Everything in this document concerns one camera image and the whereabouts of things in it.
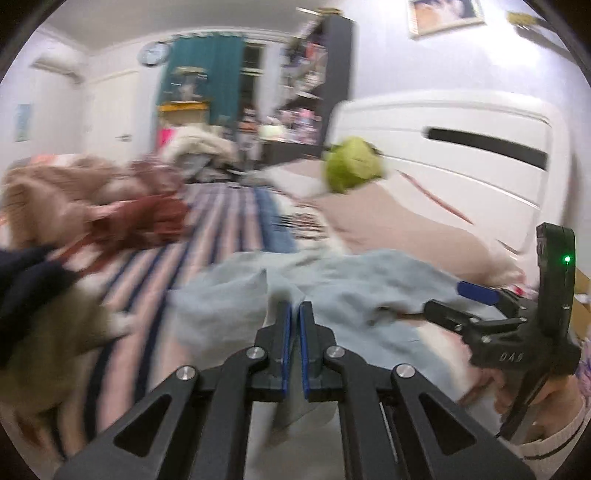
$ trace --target striped bedsheet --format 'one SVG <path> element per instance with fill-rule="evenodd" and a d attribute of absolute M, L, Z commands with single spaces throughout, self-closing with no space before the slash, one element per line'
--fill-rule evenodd
<path fill-rule="evenodd" d="M 160 248 L 127 251 L 99 262 L 94 245 L 66 248 L 67 268 L 95 271 L 85 280 L 99 288 L 110 309 L 132 315 L 130 335 L 87 354 L 79 365 L 74 394 L 52 415 L 43 433 L 46 449 L 65 459 L 120 418 L 133 403 L 179 366 L 191 361 L 167 332 L 167 293 L 235 252 L 294 252 L 299 240 L 282 218 L 294 208 L 266 188 L 195 184 L 185 200 L 191 207 L 189 234 Z"/>

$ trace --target white wall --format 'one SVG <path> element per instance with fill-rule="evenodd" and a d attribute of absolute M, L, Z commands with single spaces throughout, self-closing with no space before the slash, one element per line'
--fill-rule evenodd
<path fill-rule="evenodd" d="M 154 40 L 162 40 L 171 35 L 172 33 L 142 37 L 134 41 L 109 47 L 92 55 L 89 59 L 88 75 L 92 80 L 97 80 L 124 70 L 136 70 L 139 73 L 135 107 L 136 129 L 133 132 L 132 139 L 133 150 L 136 155 L 150 153 L 152 150 L 152 129 L 156 97 L 160 91 L 160 83 L 164 71 L 164 66 L 152 68 L 141 66 L 138 62 L 138 54 L 146 43 Z M 273 36 L 277 36 L 278 40 L 281 38 L 280 35 L 273 34 Z M 279 43 L 273 41 L 260 41 L 265 43 L 267 48 L 265 48 L 263 55 L 264 74 L 258 79 L 255 100 L 261 112 L 271 112 L 276 106 L 276 91 L 281 74 L 281 47 Z"/>
<path fill-rule="evenodd" d="M 37 31 L 27 41 L 0 83 L 0 174 L 15 160 L 44 153 L 75 153 L 80 149 L 81 87 L 69 77 L 30 67 L 48 49 L 66 52 L 84 63 L 82 49 L 50 34 Z M 17 106 L 26 103 L 32 104 L 30 140 L 15 142 Z"/>
<path fill-rule="evenodd" d="M 416 89 L 496 89 L 547 100 L 573 136 L 574 172 L 566 225 L 577 235 L 577 264 L 591 274 L 591 87 L 560 39 L 523 38 L 507 11 L 533 14 L 521 0 L 481 0 L 486 25 L 410 39 L 404 0 L 344 0 L 356 26 L 353 97 Z"/>

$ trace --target cardboard box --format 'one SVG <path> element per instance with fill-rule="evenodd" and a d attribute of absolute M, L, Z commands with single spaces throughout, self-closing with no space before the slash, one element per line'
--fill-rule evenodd
<path fill-rule="evenodd" d="M 570 315 L 570 326 L 581 340 L 587 336 L 587 330 L 591 325 L 591 304 L 589 293 L 591 280 L 577 269 L 574 278 L 573 310 Z"/>

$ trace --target curtain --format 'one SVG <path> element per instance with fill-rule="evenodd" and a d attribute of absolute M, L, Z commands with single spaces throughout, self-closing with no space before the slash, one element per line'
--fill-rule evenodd
<path fill-rule="evenodd" d="M 158 104 L 170 91 L 176 68 L 201 67 L 207 81 L 200 86 L 200 93 L 210 101 L 210 123 L 226 119 L 233 126 L 238 119 L 244 44 L 242 37 L 218 33 L 177 39 L 163 75 Z"/>

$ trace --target silver screw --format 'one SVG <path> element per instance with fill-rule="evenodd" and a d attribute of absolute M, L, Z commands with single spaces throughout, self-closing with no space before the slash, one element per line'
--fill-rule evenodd
<path fill-rule="evenodd" d="M 191 367 L 190 365 L 185 365 L 177 370 L 177 378 L 186 382 L 187 380 L 191 380 L 197 371 Z"/>
<path fill-rule="evenodd" d="M 417 371 L 412 365 L 401 364 L 396 367 L 396 374 L 400 378 L 411 378 L 414 377 L 415 373 L 417 373 Z"/>
<path fill-rule="evenodd" d="M 265 356 L 265 349 L 260 346 L 252 346 L 246 351 L 246 356 L 251 360 L 259 360 Z"/>
<path fill-rule="evenodd" d="M 341 358 L 345 355 L 345 349 L 339 345 L 333 345 L 326 349 L 326 355 L 331 358 Z"/>

